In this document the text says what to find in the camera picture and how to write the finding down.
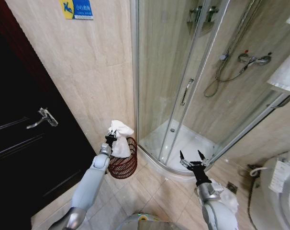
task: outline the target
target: floor tile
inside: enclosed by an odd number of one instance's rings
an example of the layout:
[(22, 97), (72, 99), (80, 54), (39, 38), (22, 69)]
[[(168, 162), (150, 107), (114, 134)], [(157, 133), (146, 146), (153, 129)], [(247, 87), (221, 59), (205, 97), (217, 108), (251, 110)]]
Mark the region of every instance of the floor tile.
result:
[(128, 216), (139, 212), (151, 198), (151, 195), (134, 177), (115, 195)]
[(163, 221), (170, 221), (165, 211), (163, 211), (163, 209), (153, 198), (151, 198), (146, 206), (142, 209), (142, 212), (155, 215)]
[(199, 197), (196, 193), (193, 193), (191, 196), (191, 201), (193, 201), (196, 205), (200, 205)]
[(161, 182), (161, 184), (164, 183), (164, 181), (167, 179), (165, 176), (162, 176), (156, 169), (152, 168), (150, 164), (147, 164), (144, 167), (147, 168), (151, 174)]
[(201, 206), (189, 200), (184, 208), (177, 225), (182, 230), (207, 230), (208, 226), (202, 217)]
[(116, 197), (105, 204), (90, 220), (93, 230), (115, 230), (127, 215)]
[(85, 217), (82, 225), (77, 230), (93, 230), (91, 224), (89, 223), (89, 219)]
[(114, 193), (111, 187), (105, 180), (103, 180), (95, 203), (87, 211), (87, 217), (90, 219), (92, 216), (94, 216), (95, 213), (98, 212), (99, 209), (101, 209), (113, 196)]
[(145, 159), (144, 154), (141, 152), (138, 152), (137, 153), (137, 167), (134, 174), (137, 174), (146, 165), (147, 165), (147, 161)]
[(108, 173), (104, 176), (104, 179), (110, 186), (113, 193), (116, 194), (121, 188), (125, 186), (125, 184), (130, 182), (133, 177), (134, 177), (134, 174), (126, 179), (116, 179), (113, 176), (111, 176), (110, 173)]
[(145, 189), (150, 193), (151, 196), (155, 194), (155, 192), (164, 182), (163, 177), (157, 179), (147, 167), (142, 168), (137, 173), (136, 178), (145, 187)]
[(154, 195), (155, 201), (173, 222), (180, 217), (189, 197), (171, 180), (166, 180)]
[(182, 192), (185, 193), (188, 197), (190, 197), (196, 188), (196, 179), (192, 181), (176, 181), (172, 180)]
[(135, 172), (126, 179), (116, 179), (111, 176), (110, 173), (107, 173), (104, 177), (108, 185), (111, 187), (114, 194), (116, 194), (121, 188), (123, 188), (128, 182), (134, 178), (134, 176), (147, 164), (147, 161), (142, 156), (142, 153), (137, 154), (137, 167)]
[(77, 188), (78, 183), (68, 189), (65, 193), (59, 196), (57, 199), (52, 201), (49, 205), (42, 208), (39, 212), (34, 214), (31, 217), (31, 223), (33, 228), (39, 226), (43, 223), (49, 216), (51, 216), (54, 212), (60, 209), (63, 205), (65, 205), (68, 201), (71, 200), (75, 189)]
[(70, 202), (66, 203), (56, 212), (51, 213), (51, 216), (43, 221), (39, 226), (33, 227), (33, 230), (47, 230), (53, 223), (61, 219), (70, 209)]
[(215, 162), (207, 175), (223, 186), (226, 186), (228, 181), (230, 181), (248, 194), (250, 176), (247, 171), (230, 161), (226, 162), (224, 158)]

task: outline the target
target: sign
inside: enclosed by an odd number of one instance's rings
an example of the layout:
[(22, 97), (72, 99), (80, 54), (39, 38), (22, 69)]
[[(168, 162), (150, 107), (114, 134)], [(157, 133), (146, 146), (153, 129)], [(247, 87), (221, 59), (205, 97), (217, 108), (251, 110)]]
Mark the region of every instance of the sign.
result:
[(290, 175), (290, 166), (282, 161), (277, 161), (276, 166), (268, 186), (275, 193), (282, 193), (284, 182)]
[(93, 20), (89, 0), (59, 0), (66, 19)]

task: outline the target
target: yellow sign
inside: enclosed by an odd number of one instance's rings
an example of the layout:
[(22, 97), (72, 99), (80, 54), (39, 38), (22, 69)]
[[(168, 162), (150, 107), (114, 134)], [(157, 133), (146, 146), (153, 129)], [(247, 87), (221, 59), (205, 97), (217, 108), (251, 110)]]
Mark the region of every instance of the yellow sign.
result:
[(66, 19), (93, 20), (89, 0), (59, 0)]
[(73, 19), (74, 17), (74, 3), (73, 0), (59, 0), (61, 8), (66, 19)]

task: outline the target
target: beige tile floor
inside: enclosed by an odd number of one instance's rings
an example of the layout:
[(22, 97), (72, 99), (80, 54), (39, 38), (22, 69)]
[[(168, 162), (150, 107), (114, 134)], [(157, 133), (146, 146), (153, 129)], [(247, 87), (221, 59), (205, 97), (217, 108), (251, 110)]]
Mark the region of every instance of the beige tile floor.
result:
[[(250, 178), (247, 172), (234, 163), (218, 160), (208, 175), (226, 185), (228, 181), (238, 186), (239, 209), (237, 219), (240, 230), (253, 230), (247, 215)], [(76, 186), (32, 217), (33, 230), (46, 230), (61, 218), (70, 207)], [(79, 230), (114, 230), (129, 215), (150, 213), (162, 220), (176, 223), (182, 230), (207, 230), (201, 207), (194, 193), (195, 182), (172, 181), (150, 168), (138, 153), (138, 167), (124, 180), (105, 175), (95, 204)]]

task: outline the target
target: glass panel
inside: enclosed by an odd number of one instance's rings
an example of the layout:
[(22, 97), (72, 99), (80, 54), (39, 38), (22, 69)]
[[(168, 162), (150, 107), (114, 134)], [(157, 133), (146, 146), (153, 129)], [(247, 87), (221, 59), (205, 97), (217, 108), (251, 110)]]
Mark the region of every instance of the glass panel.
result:
[(174, 113), (161, 151), (160, 160), (163, 163), (166, 163), (168, 160), (169, 152), (176, 138), (176, 133), (179, 130), (180, 122), (189, 105), (189, 97), (193, 94), (195, 84), (197, 84), (197, 74), (201, 70), (201, 63), (206, 58), (206, 50), (211, 45), (211, 37), (214, 35), (225, 10), (225, 3), (226, 1), (221, 0), (207, 1), (207, 6), (202, 8), (203, 11), (206, 10), (202, 16), (204, 23), (202, 24), (201, 30), (197, 32), (184, 74), (183, 84), (179, 91), (179, 97), (176, 101)]
[(139, 144), (158, 158), (197, 25), (198, 0), (139, 0)]
[[(290, 25), (284, 23), (290, 16), (290, 0), (282, 9), (268, 1), (255, 1), (250, 8), (252, 18), (245, 20), (248, 26), (239, 29), (249, 3), (230, 1), (167, 156), (170, 168), (187, 172), (179, 164), (179, 150), (189, 161), (199, 160), (197, 150), (207, 158), (218, 154), (280, 95), (271, 90), (267, 80), (290, 54)], [(271, 60), (265, 65), (256, 61), (268, 60), (268, 56)]]

